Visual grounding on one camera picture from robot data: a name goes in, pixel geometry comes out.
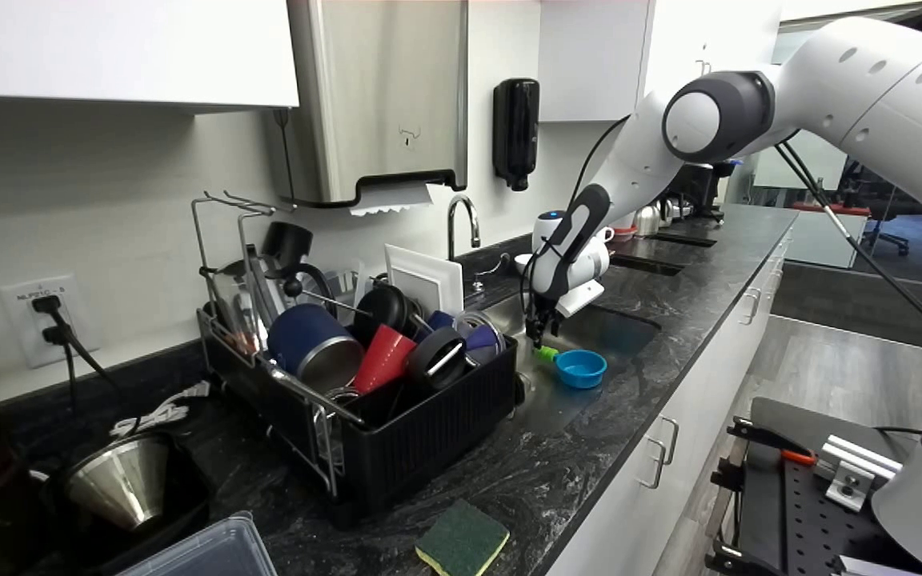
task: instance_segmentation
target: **blue bowl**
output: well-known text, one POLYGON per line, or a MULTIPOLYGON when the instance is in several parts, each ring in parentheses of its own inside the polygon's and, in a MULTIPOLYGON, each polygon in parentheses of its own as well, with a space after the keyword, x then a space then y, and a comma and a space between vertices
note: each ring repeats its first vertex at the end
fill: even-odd
POLYGON ((553 369, 565 386, 587 391, 603 385, 603 379, 607 373, 607 357, 590 349, 570 349, 553 357, 553 369))

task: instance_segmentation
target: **black tray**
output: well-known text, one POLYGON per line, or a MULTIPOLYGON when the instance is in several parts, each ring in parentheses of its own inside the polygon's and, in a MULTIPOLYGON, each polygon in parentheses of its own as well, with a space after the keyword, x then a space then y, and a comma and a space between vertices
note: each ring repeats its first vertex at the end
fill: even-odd
POLYGON ((333 504, 350 507, 359 517, 384 512, 394 495, 431 480, 524 400, 516 373, 516 344, 508 344, 502 356, 445 391, 431 393, 413 382, 397 382, 353 400, 347 408, 367 425, 331 416, 331 435, 322 435, 313 402, 269 382, 258 363, 247 363, 221 346, 206 324, 208 366, 327 480, 333 504))

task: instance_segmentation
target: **white cabinet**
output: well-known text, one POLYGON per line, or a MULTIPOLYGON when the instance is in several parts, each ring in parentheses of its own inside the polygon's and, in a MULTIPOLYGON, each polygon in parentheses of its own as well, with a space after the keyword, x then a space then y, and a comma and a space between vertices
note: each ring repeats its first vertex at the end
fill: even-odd
POLYGON ((652 87, 769 64, 772 0, 544 0, 540 123, 614 123, 652 87))
POLYGON ((299 105, 284 0, 0 0, 3 98, 299 105))
POLYGON ((759 349, 782 280, 782 259, 784 243, 750 282, 644 441, 559 552, 552 567, 553 576, 629 576, 655 570, 759 349))

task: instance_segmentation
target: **faucet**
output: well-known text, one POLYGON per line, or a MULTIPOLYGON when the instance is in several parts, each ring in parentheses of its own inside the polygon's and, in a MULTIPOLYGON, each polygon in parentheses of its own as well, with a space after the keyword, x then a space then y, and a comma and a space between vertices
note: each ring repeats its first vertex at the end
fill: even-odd
POLYGON ((458 208, 458 206, 463 206, 463 211, 467 211, 472 248, 479 248, 479 243, 485 243, 485 239, 479 239, 479 217, 475 216, 472 197, 456 196, 456 197, 451 197, 451 208, 449 208, 449 259, 456 259, 456 208, 458 208))

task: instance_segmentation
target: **kitchen counter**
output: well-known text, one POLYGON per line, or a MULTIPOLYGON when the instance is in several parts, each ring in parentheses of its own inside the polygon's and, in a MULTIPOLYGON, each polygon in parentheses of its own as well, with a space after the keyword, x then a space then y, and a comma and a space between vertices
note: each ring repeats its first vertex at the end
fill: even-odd
MULTIPOLYGON (((600 306, 662 327, 632 369, 590 393, 532 391, 485 445, 363 525, 347 527, 331 515, 313 474, 266 439, 247 408, 236 400, 208 408, 183 435, 214 482, 210 515, 251 509, 284 572, 430 572, 413 554, 415 539, 456 499, 467 499, 513 532, 492 572, 549 570, 790 222, 784 211, 729 208, 725 226, 708 232, 715 248, 655 239, 632 248, 638 255, 685 267, 680 274, 638 268, 604 274, 600 306)), ((487 295, 513 285, 487 280, 487 295)))

